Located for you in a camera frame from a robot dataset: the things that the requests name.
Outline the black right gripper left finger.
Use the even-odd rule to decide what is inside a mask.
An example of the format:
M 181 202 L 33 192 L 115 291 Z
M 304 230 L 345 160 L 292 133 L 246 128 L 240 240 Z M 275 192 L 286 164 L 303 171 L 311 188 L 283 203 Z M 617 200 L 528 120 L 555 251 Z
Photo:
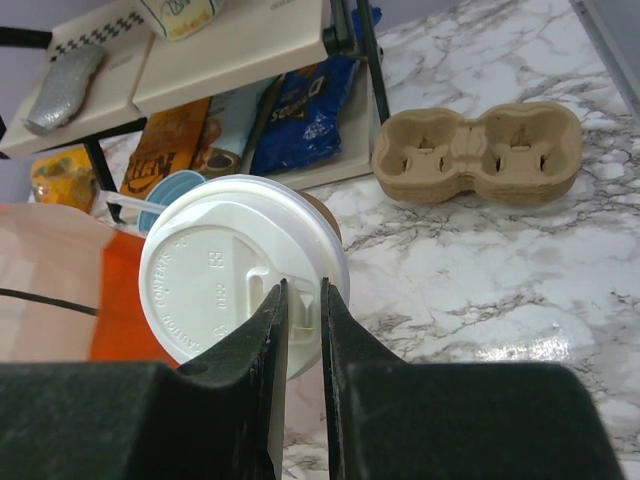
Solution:
M 5 479 L 277 479 L 288 286 L 178 368 L 158 362 L 1 368 Z

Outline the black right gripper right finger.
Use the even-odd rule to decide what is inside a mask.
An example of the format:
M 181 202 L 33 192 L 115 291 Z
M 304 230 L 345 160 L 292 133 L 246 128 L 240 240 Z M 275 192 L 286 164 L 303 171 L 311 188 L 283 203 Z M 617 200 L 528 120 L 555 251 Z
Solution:
M 620 479 L 578 377 L 553 362 L 409 363 L 321 289 L 333 479 Z

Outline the single white cup lid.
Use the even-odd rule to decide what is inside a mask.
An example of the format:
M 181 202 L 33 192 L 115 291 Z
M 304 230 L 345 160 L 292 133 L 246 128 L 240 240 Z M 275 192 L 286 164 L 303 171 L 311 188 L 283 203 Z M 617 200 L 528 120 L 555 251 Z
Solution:
M 190 190 L 162 212 L 144 242 L 138 285 L 150 330 L 185 364 L 248 320 L 285 280 L 287 377 L 294 379 L 321 355 L 324 279 L 349 299 L 346 254 L 323 216 L 279 182 L 231 175 Z

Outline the orange paper bag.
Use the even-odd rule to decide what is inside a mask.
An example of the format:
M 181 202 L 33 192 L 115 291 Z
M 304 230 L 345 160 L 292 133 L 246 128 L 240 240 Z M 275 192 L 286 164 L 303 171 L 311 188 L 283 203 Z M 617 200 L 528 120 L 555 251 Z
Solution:
M 144 240 L 77 209 L 1 208 L 1 287 L 79 305 L 74 311 L 1 298 L 1 360 L 176 363 L 144 318 L 138 269 Z

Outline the single kraft paper cup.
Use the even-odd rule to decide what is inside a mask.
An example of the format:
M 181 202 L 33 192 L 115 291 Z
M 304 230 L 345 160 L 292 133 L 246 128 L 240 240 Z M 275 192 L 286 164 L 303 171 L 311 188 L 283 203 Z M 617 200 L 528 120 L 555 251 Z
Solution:
M 306 192 L 303 192 L 303 191 L 298 191 L 298 194 L 300 196 L 302 196 L 306 201 L 308 201 L 323 216 L 323 218 L 331 226 L 332 230 L 336 234 L 336 236 L 339 239 L 339 241 L 342 241 L 342 235 L 341 235 L 341 231 L 340 231 L 340 227 L 338 225 L 338 222 L 337 222 L 335 216 L 333 215 L 333 213 L 328 209 L 328 207 L 323 202 L 321 202 L 319 199 L 317 199 L 316 197 L 314 197 L 313 195 L 311 195 L 309 193 L 306 193 Z

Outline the brown pulp cup carrier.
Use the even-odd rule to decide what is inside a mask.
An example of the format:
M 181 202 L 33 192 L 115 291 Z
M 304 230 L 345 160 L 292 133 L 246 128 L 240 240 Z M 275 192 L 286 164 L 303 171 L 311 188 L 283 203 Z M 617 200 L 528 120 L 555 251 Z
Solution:
M 564 196 L 582 164 L 582 127 L 554 102 L 509 103 L 467 119 L 446 108 L 405 110 L 382 125 L 371 166 L 394 200 L 441 203 L 463 192 L 506 205 Z

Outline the blue cylindrical sugar container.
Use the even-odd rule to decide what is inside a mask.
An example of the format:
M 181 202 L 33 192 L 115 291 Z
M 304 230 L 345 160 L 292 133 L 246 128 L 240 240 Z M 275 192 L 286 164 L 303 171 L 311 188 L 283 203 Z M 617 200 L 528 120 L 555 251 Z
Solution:
M 181 170 L 161 180 L 150 191 L 146 200 L 151 203 L 168 206 L 186 192 L 205 182 L 205 177 L 200 173 L 192 170 Z M 147 233 L 157 218 L 158 214 L 141 211 L 137 220 L 138 230 L 142 233 Z

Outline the brown cookie snack bag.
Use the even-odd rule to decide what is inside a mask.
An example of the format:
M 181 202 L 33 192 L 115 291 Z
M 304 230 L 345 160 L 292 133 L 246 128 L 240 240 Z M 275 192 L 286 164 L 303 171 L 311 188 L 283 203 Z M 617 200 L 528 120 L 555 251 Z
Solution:
M 267 78 L 210 98 L 191 170 L 206 179 L 238 171 L 262 97 L 275 81 Z

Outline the orange kettle chips bag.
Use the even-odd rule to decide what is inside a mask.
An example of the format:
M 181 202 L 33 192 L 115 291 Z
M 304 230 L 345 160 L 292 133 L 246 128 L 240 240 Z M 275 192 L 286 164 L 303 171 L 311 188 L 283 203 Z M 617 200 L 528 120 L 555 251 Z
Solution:
M 144 199 L 161 180 L 190 166 L 209 103 L 205 97 L 148 118 L 129 158 L 121 194 Z

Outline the orange yellow snack bag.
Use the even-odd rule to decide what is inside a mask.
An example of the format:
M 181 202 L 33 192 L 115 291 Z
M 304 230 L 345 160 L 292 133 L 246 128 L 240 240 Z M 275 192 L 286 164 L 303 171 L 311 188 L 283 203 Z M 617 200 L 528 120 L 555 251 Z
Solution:
M 90 214 L 98 185 L 85 147 L 36 160 L 31 167 L 31 189 L 37 203 L 68 206 Z

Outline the blue doritos bag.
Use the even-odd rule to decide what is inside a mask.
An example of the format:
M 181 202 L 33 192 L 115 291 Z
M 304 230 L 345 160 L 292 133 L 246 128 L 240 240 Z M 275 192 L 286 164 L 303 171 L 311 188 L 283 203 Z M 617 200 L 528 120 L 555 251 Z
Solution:
M 286 73 L 256 144 L 250 173 L 301 169 L 341 152 L 339 114 L 360 61 L 332 55 Z

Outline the silver grey sponge pouch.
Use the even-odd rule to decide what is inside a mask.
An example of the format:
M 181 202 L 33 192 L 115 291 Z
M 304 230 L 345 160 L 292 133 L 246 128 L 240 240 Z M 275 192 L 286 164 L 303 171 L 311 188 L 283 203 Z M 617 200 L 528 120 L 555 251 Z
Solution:
M 56 59 L 42 83 L 24 127 L 46 136 L 66 124 L 81 109 L 91 78 L 106 56 L 100 45 L 77 48 Z

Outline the white yellow printed cup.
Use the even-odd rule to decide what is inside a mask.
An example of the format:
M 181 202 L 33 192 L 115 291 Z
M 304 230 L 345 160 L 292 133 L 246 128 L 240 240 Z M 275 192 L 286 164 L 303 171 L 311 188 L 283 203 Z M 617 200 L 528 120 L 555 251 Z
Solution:
M 209 25 L 225 8 L 225 0 L 139 0 L 137 12 L 157 36 L 183 40 Z

